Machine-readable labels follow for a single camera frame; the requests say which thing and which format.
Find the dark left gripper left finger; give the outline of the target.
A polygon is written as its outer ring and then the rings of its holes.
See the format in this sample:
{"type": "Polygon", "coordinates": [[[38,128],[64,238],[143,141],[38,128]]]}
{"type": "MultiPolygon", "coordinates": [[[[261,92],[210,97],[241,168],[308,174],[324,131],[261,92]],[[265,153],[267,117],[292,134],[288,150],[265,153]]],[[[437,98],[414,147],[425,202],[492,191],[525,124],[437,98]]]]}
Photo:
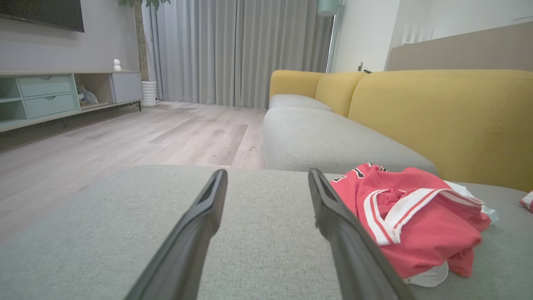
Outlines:
{"type": "Polygon", "coordinates": [[[124,300],[196,300],[211,238],[219,230],[228,173],[215,171],[124,300]]]}

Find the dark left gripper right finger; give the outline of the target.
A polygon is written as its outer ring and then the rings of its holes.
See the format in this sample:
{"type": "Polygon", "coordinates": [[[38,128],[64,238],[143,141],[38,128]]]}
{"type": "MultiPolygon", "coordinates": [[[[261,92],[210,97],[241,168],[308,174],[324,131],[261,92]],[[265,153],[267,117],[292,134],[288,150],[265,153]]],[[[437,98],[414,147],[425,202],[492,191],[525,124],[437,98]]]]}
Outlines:
{"type": "Polygon", "coordinates": [[[308,172],[316,227],[330,243],[343,300],[416,300],[323,173],[308,172]]]}

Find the red basketball jersey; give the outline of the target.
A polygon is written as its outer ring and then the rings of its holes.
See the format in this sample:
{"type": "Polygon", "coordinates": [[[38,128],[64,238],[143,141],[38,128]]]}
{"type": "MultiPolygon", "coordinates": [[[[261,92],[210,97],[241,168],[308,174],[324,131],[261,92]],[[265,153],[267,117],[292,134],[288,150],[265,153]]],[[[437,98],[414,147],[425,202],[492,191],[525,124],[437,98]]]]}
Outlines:
{"type": "Polygon", "coordinates": [[[435,287],[449,272],[470,277],[474,247],[498,216],[466,187],[408,167],[365,163],[333,190],[408,284],[435,287]]]}

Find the large grey sofa seat cushion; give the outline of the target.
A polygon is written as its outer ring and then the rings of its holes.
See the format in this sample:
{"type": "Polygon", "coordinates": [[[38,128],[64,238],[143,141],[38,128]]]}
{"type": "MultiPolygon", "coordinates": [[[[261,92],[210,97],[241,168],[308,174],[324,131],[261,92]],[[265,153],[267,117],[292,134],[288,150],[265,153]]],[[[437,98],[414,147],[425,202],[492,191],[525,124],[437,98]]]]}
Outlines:
{"type": "MultiPolygon", "coordinates": [[[[144,165],[73,195],[0,243],[0,300],[123,300],[214,169],[144,165]]],[[[419,300],[533,300],[533,213],[521,190],[464,183],[495,209],[473,274],[419,300]]],[[[341,300],[305,172],[228,170],[222,221],[198,300],[341,300]]]]}

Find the white ribbed plant pot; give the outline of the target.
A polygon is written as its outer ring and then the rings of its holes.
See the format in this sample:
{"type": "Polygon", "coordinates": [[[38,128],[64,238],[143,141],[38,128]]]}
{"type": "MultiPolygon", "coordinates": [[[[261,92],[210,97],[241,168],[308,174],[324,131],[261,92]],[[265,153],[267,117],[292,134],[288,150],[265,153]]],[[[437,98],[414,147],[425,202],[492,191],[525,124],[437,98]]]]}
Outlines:
{"type": "Polygon", "coordinates": [[[157,93],[158,86],[154,80],[141,81],[143,99],[141,100],[141,106],[144,108],[154,108],[157,105],[157,93]]]}

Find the small grey sofa seat cushion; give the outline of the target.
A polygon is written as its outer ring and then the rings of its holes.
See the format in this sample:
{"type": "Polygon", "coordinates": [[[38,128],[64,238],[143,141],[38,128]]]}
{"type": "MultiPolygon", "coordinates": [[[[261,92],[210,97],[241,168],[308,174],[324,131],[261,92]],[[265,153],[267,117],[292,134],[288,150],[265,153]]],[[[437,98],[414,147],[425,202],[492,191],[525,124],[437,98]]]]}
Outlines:
{"type": "Polygon", "coordinates": [[[332,111],[332,109],[326,104],[304,95],[294,95],[294,94],[277,94],[269,99],[269,110],[273,108],[310,108],[313,110],[327,110],[332,111]]]}

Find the narrow yellow sofa back cushion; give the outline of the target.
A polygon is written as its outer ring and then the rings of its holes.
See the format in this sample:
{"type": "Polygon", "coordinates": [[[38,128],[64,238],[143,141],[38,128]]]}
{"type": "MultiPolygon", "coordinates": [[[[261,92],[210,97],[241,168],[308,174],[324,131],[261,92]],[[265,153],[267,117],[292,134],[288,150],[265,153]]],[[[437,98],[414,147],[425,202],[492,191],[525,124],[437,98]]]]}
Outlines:
{"type": "Polygon", "coordinates": [[[316,86],[315,99],[334,113],[348,117],[354,90],[365,75],[365,72],[324,74],[316,86]]]}

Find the wide yellow sofa back cushion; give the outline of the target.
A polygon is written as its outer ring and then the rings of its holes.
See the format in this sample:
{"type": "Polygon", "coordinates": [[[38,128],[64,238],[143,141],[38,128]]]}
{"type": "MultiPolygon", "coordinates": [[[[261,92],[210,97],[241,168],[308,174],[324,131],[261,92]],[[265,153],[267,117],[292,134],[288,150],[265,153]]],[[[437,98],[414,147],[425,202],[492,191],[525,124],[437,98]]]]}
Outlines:
{"type": "Polygon", "coordinates": [[[374,72],[348,117],[421,154],[453,182],[533,190],[533,72],[374,72]]]}

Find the grey cabinet door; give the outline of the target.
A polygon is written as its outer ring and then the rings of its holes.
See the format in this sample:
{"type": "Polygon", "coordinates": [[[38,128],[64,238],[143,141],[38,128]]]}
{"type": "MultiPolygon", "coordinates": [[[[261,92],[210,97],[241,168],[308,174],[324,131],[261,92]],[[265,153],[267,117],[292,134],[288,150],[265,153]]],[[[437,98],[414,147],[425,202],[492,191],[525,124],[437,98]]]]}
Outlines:
{"type": "Polygon", "coordinates": [[[112,73],[112,98],[114,103],[142,100],[142,82],[139,73],[112,73]]]}

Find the plush toy in cabinet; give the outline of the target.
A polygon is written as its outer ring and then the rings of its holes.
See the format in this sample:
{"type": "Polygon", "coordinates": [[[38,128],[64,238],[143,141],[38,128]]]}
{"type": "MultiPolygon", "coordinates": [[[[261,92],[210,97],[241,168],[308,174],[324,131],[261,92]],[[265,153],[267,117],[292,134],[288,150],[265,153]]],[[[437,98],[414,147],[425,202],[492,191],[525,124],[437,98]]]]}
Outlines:
{"type": "Polygon", "coordinates": [[[96,95],[88,91],[83,85],[77,89],[77,97],[82,107],[99,104],[96,95]]]}

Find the mint green tv cabinet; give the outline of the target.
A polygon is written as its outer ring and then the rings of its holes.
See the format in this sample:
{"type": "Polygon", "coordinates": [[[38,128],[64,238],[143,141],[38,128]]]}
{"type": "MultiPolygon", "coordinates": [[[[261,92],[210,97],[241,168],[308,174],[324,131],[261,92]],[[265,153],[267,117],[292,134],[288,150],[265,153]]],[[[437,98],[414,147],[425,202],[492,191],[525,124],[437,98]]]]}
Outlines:
{"type": "Polygon", "coordinates": [[[132,71],[106,71],[106,70],[55,70],[55,71],[1,71],[0,72],[0,133],[16,130],[40,123],[62,120],[75,115],[106,110],[110,108],[122,108],[128,105],[135,105],[142,110],[141,100],[128,101],[116,104],[112,98],[112,73],[137,73],[132,71]],[[23,99],[36,98],[23,97],[17,78],[30,76],[47,75],[68,75],[76,109],[70,112],[58,113],[39,118],[28,118],[23,99]],[[84,86],[88,91],[94,93],[99,104],[80,106],[77,89],[84,86]]]}

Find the red shorts with white trim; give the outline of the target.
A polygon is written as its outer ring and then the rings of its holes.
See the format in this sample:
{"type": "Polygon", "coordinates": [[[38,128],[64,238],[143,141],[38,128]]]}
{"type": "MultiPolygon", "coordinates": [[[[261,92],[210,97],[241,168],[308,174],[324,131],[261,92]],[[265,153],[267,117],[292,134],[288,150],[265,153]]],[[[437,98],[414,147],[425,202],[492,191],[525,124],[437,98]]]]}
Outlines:
{"type": "Polygon", "coordinates": [[[527,195],[525,195],[520,201],[520,205],[525,207],[528,211],[533,213],[533,190],[528,192],[527,195]]]}

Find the mint green cabinet drawer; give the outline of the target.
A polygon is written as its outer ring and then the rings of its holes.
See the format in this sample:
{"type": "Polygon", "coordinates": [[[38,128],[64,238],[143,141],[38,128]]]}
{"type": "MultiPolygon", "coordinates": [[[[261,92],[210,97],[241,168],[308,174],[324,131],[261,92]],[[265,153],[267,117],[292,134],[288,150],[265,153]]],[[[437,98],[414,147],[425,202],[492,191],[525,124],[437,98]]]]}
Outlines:
{"type": "Polygon", "coordinates": [[[72,93],[23,99],[28,118],[40,118],[76,109],[72,93]]]}
{"type": "Polygon", "coordinates": [[[68,75],[19,77],[17,80],[25,98],[72,91],[68,75]]]}

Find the grey curtain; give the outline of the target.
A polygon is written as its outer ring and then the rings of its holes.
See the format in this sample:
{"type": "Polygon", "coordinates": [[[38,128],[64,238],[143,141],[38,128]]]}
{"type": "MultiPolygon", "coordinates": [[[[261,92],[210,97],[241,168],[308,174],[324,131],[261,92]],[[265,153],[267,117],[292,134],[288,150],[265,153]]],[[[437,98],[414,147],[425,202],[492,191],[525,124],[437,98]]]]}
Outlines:
{"type": "Polygon", "coordinates": [[[322,0],[156,1],[142,13],[160,100],[265,109],[274,71],[327,70],[322,0]]]}

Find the indoor tree plant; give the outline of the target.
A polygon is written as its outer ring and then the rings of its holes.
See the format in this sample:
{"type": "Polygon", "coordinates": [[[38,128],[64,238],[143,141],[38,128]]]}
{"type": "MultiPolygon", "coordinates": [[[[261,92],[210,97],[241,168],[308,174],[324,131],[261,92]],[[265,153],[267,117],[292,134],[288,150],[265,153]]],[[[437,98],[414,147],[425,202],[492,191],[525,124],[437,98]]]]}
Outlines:
{"type": "Polygon", "coordinates": [[[120,6],[129,6],[133,8],[135,27],[137,33],[138,55],[139,55],[139,73],[141,81],[148,82],[148,59],[147,59],[147,47],[145,41],[144,23],[143,23],[143,7],[152,6],[155,10],[158,10],[162,3],[169,3],[171,0],[118,0],[120,6]]]}

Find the white slatted rack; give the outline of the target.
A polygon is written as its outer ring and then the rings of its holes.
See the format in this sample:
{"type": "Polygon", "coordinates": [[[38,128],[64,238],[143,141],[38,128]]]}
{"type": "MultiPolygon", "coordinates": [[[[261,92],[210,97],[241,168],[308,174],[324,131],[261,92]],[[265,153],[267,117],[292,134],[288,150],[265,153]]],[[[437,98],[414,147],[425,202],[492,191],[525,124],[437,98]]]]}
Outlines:
{"type": "Polygon", "coordinates": [[[403,31],[401,46],[432,40],[434,28],[416,24],[406,24],[403,31]]]}

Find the teal floor lamp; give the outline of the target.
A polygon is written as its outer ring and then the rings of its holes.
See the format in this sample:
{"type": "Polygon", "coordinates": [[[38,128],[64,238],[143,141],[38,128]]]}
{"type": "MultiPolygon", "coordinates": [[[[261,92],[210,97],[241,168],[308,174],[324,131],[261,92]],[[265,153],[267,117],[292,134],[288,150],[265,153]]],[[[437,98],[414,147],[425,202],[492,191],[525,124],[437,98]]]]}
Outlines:
{"type": "Polygon", "coordinates": [[[335,55],[337,36],[341,26],[344,12],[344,0],[318,0],[317,15],[332,17],[332,31],[326,64],[326,73],[330,73],[335,55]]]}

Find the beige wall panel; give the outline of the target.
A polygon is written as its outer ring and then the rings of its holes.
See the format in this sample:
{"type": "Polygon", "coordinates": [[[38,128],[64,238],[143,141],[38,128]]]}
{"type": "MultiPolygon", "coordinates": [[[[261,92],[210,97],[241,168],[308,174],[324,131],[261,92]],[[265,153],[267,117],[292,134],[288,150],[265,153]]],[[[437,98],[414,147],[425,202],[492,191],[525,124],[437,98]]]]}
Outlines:
{"type": "Polygon", "coordinates": [[[390,52],[385,70],[533,72],[533,22],[395,47],[390,52]]]}

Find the black wall television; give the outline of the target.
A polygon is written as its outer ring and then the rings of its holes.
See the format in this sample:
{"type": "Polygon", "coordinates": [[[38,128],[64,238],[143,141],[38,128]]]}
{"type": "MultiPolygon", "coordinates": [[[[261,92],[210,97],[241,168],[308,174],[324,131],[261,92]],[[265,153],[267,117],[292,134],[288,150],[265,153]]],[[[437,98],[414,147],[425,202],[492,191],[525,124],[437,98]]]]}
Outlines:
{"type": "Polygon", "coordinates": [[[0,0],[0,18],[85,32],[80,0],[0,0]]]}

